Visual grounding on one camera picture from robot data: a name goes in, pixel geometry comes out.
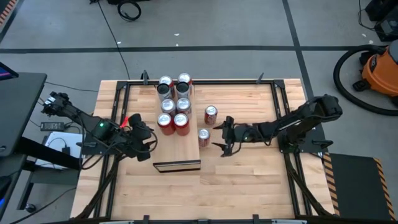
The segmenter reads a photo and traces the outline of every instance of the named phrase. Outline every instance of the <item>red soda can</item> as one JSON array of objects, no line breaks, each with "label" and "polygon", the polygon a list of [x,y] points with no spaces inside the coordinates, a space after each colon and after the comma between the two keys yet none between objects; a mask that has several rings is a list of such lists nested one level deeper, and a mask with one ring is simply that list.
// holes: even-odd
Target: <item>red soda can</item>
[{"label": "red soda can", "polygon": [[189,120],[185,114],[177,114],[174,117],[175,131],[179,136],[186,136],[189,133]]},{"label": "red soda can", "polygon": [[189,85],[190,93],[192,93],[192,79],[188,73],[181,73],[178,76],[178,82],[186,82]]},{"label": "red soda can", "polygon": [[169,85],[169,87],[170,87],[170,90],[171,90],[171,92],[172,92],[172,96],[173,96],[173,98],[175,97],[175,88],[174,88],[174,82],[173,82],[173,80],[170,78],[170,77],[168,77],[168,76],[162,76],[160,79],[159,79],[159,84],[162,84],[162,83],[166,83],[166,84],[168,84]]},{"label": "red soda can", "polygon": [[192,109],[191,102],[186,98],[181,98],[177,101],[177,112],[191,117]]},{"label": "red soda can", "polygon": [[162,101],[160,106],[162,108],[163,113],[169,114],[171,117],[174,117],[177,113],[175,111],[175,103],[171,99],[166,99]]},{"label": "red soda can", "polygon": [[205,109],[205,123],[207,125],[214,125],[217,120],[217,108],[215,106],[208,106]]},{"label": "red soda can", "polygon": [[159,125],[160,130],[166,136],[171,135],[175,131],[172,117],[167,113],[162,113],[157,118],[157,125]]},{"label": "red soda can", "polygon": [[199,147],[206,147],[210,143],[210,132],[206,129],[198,131]]}]

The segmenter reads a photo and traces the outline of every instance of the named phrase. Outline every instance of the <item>yellow black striped tape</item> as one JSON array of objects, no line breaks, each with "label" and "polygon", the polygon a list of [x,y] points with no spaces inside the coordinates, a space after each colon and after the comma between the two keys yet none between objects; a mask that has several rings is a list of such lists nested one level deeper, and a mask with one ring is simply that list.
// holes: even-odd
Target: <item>yellow black striped tape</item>
[{"label": "yellow black striped tape", "polygon": [[8,2],[6,8],[0,14],[0,25],[6,21],[7,16],[11,13],[12,8],[15,7],[16,3],[17,3],[17,0],[10,0]]},{"label": "yellow black striped tape", "polygon": [[335,214],[340,216],[336,194],[335,176],[333,174],[333,166],[331,164],[329,152],[326,152],[323,155],[323,165],[325,166],[326,181],[328,182],[331,202],[333,204],[333,208],[335,209]]},{"label": "yellow black striped tape", "polygon": [[376,161],[377,168],[379,169],[380,181],[381,181],[381,185],[383,187],[384,197],[386,198],[386,203],[387,203],[387,206],[388,206],[388,211],[389,211],[390,216],[391,216],[391,220],[395,221],[396,220],[396,215],[394,214],[394,209],[392,209],[392,203],[391,203],[390,195],[388,194],[388,189],[387,189],[387,184],[386,184],[386,177],[384,176],[384,173],[383,173],[383,168],[381,166],[381,161],[379,159],[376,159],[376,158],[374,158],[374,160]]}]

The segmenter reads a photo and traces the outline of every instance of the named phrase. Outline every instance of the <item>vacuum hose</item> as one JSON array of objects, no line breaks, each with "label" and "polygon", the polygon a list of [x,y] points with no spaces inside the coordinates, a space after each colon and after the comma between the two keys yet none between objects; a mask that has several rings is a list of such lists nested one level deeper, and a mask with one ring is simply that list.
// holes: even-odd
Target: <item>vacuum hose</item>
[{"label": "vacuum hose", "polygon": [[386,51],[385,47],[380,47],[376,45],[361,45],[356,47],[353,50],[349,50],[347,53],[345,53],[341,58],[337,61],[337,64],[335,66],[335,69],[333,71],[333,81],[335,82],[337,90],[350,102],[354,103],[355,105],[359,106],[360,108],[366,109],[370,112],[377,113],[377,114],[382,114],[382,115],[387,115],[387,116],[398,116],[398,110],[387,110],[384,108],[379,108],[377,106],[370,105],[369,103],[365,103],[364,101],[358,99],[354,95],[352,95],[350,92],[348,92],[343,84],[341,84],[340,80],[340,69],[341,66],[343,66],[344,62],[350,58],[353,54],[362,52],[362,51],[369,51],[374,54],[383,54]]}]

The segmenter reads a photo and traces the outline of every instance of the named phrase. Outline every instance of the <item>soda can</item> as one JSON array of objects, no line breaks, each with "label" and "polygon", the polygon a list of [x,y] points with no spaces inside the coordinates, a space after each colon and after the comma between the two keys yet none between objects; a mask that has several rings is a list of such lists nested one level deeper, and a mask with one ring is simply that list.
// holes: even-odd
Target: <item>soda can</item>
[{"label": "soda can", "polygon": [[198,131],[199,147],[206,147],[210,143],[210,132],[206,129]]},{"label": "soda can", "polygon": [[177,113],[175,111],[175,103],[171,99],[166,99],[162,101],[160,106],[162,108],[163,113],[169,114],[171,117],[174,117]]},{"label": "soda can", "polygon": [[215,106],[208,106],[205,109],[205,123],[207,125],[214,125],[217,120],[217,108]]},{"label": "soda can", "polygon": [[159,84],[162,84],[162,83],[166,83],[166,84],[169,85],[169,87],[170,87],[170,89],[172,91],[172,97],[174,98],[175,97],[175,88],[174,88],[173,80],[170,77],[168,77],[168,76],[162,76],[159,79]]},{"label": "soda can", "polygon": [[178,82],[186,82],[189,85],[190,93],[192,93],[192,79],[188,73],[181,73],[178,76]]},{"label": "soda can", "polygon": [[157,94],[159,95],[159,99],[164,101],[166,99],[172,99],[172,92],[170,87],[166,83],[159,84],[156,88]]},{"label": "soda can", "polygon": [[160,130],[166,136],[173,134],[175,131],[173,119],[167,113],[162,113],[159,115],[157,118],[157,125],[159,125]]},{"label": "soda can", "polygon": [[175,131],[179,136],[186,136],[189,133],[189,119],[185,114],[177,114],[174,117]]},{"label": "soda can", "polygon": [[183,113],[188,117],[191,116],[191,102],[186,98],[181,98],[177,101],[177,113]]},{"label": "soda can", "polygon": [[179,82],[175,87],[177,89],[177,98],[186,98],[189,99],[191,93],[189,89],[189,84],[186,82]]}]

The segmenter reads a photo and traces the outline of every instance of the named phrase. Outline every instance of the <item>power adapter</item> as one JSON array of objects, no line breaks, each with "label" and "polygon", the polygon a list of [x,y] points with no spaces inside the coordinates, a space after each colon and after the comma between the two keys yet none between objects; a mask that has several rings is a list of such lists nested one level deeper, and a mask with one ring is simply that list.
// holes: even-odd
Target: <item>power adapter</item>
[{"label": "power adapter", "polygon": [[66,155],[70,156],[70,147],[68,147],[68,146],[67,147],[63,147],[62,148],[62,152],[65,153]]}]

